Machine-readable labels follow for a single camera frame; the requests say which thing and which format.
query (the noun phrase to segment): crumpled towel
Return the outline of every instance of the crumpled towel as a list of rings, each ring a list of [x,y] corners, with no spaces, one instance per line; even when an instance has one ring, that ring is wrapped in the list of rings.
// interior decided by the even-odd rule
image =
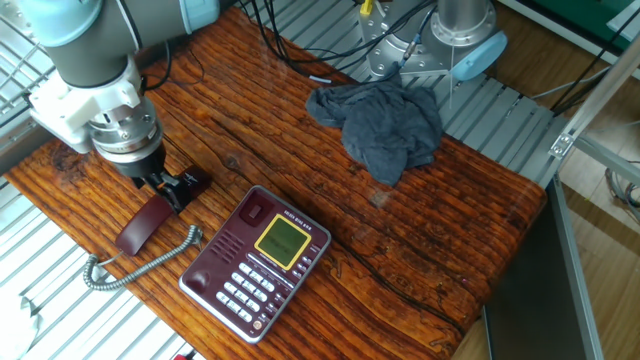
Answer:
[[[40,324],[32,311],[24,296],[0,291],[0,360],[17,360],[29,351]]]
[[[385,81],[316,89],[307,111],[321,125],[342,128],[349,155],[390,186],[404,169],[433,162],[443,133],[433,90],[403,89],[399,74]]]

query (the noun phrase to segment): wooden table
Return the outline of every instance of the wooden table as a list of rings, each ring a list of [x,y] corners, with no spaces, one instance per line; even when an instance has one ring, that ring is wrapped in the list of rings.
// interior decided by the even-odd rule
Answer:
[[[135,270],[180,244],[189,224],[211,238],[261,184],[334,239],[262,342],[244,343],[179,290],[196,248],[129,289],[210,359],[450,358],[543,206],[544,190],[448,136],[434,164],[405,172],[395,188],[381,185],[346,154],[339,130],[307,114],[318,85],[275,60],[241,12],[198,32],[190,48],[204,80],[168,83],[148,96],[165,127],[168,169],[194,163],[214,183],[139,256],[107,269],[116,277]],[[200,76],[188,51],[174,64],[176,81]],[[81,156],[59,141],[6,177],[101,259],[118,253],[116,235],[152,195],[95,153]]]

